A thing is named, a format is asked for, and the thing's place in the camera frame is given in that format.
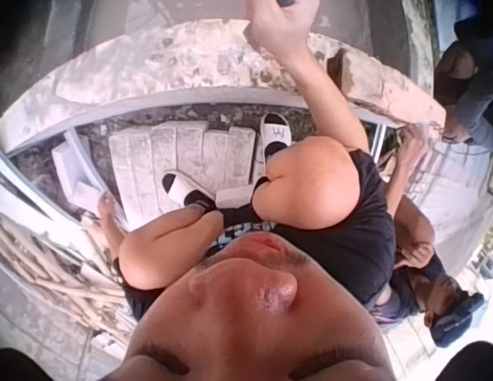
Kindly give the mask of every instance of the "black cap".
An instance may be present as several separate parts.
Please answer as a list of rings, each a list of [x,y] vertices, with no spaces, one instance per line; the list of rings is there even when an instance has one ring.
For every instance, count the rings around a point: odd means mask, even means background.
[[[435,345],[447,348],[458,340],[470,328],[472,314],[484,304],[484,296],[476,293],[472,296],[462,291],[457,301],[447,313],[438,318],[429,329]]]

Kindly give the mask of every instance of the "person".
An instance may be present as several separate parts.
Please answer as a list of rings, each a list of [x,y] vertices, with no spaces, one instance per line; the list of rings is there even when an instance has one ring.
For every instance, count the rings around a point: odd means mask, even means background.
[[[444,141],[493,151],[493,3],[455,24],[458,41],[435,71],[435,97],[448,110]]]
[[[307,37],[318,0],[250,0],[252,36],[292,75],[319,136],[295,146],[277,114],[262,122],[267,177],[251,204],[216,210],[176,171],[184,208],[124,237],[99,210],[139,319],[104,379],[394,379],[368,312],[391,277],[394,225],[359,120]]]
[[[435,381],[493,381],[493,344],[476,341],[467,345]]]
[[[468,330],[472,314],[483,305],[484,298],[461,290],[458,282],[447,275],[435,253],[433,226],[402,194],[406,177],[426,151],[420,131],[406,130],[393,176],[386,186],[388,207],[395,212],[396,265],[371,313],[380,326],[390,327],[423,312],[435,345],[445,348]],[[404,157],[408,152],[412,160],[407,164]]]

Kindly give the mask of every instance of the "nose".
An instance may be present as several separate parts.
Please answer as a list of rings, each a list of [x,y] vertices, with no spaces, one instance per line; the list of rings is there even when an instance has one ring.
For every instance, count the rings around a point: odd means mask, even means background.
[[[298,284],[291,273],[234,258],[197,274],[188,286],[199,305],[211,303],[226,311],[284,314],[295,300]]]

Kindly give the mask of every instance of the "knee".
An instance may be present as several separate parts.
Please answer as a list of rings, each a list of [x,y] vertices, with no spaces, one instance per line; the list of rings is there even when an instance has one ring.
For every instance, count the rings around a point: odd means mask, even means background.
[[[298,209],[309,215],[306,220],[313,224],[312,229],[340,223],[353,212],[360,197],[359,173],[352,158],[328,137],[312,138],[300,153],[305,159],[294,177]]]

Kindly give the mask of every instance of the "hand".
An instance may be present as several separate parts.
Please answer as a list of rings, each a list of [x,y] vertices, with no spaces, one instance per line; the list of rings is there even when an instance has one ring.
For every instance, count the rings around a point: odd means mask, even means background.
[[[308,51],[308,34],[320,0],[295,0],[282,8],[276,0],[246,0],[250,37],[283,65]]]
[[[401,267],[423,268],[428,265],[435,251],[433,245],[428,242],[418,242],[412,244],[409,248],[402,250],[404,260],[395,265],[395,270]]]
[[[424,133],[424,126],[409,125],[399,134],[402,145],[398,150],[396,165],[412,171],[419,160],[428,152],[429,143]]]

